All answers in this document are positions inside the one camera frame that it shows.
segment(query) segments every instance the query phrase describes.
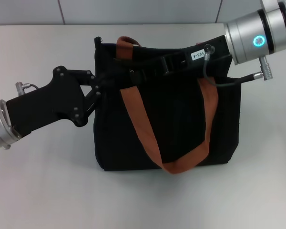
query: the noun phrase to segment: fabric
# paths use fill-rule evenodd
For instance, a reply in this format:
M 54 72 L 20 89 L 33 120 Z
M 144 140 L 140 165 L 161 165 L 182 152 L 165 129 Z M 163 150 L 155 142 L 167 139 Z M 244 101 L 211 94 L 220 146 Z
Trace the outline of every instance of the fabric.
M 139 45 L 128 38 L 117 45 L 95 39 L 96 76 L 108 70 L 125 72 L 117 88 L 102 93 L 95 111 L 95 153 L 100 166 L 105 170 L 161 167 L 180 173 L 197 164 L 227 163 L 238 144 L 240 86 L 217 90 L 188 73 L 179 74 L 175 82 L 131 86 L 129 69 L 120 67 L 115 57 L 139 61 L 175 52 L 131 43 Z

